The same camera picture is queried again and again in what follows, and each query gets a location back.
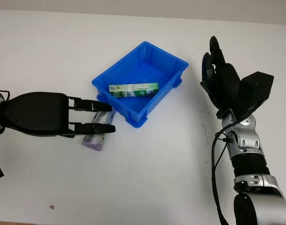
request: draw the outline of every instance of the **white wall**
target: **white wall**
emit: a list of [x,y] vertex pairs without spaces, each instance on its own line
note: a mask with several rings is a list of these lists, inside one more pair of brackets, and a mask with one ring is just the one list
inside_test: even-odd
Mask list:
[[0,0],[1,9],[286,25],[286,0]]

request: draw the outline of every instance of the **robotic arm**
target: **robotic arm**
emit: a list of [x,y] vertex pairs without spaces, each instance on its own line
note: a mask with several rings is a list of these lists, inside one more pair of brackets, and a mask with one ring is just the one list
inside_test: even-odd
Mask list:
[[69,110],[112,111],[109,104],[68,97],[61,93],[31,92],[5,100],[0,94],[0,134],[5,128],[28,135],[75,137],[115,132],[115,126],[100,123],[69,122]]
[[234,67],[226,63],[215,36],[210,52],[203,57],[202,87],[218,108],[223,129],[217,133],[212,148],[213,195],[222,225],[224,218],[216,188],[214,147],[225,132],[229,157],[234,168],[234,199],[237,225],[286,225],[286,200],[266,166],[264,152],[255,131],[252,113],[268,99],[274,77],[255,72],[240,80]]

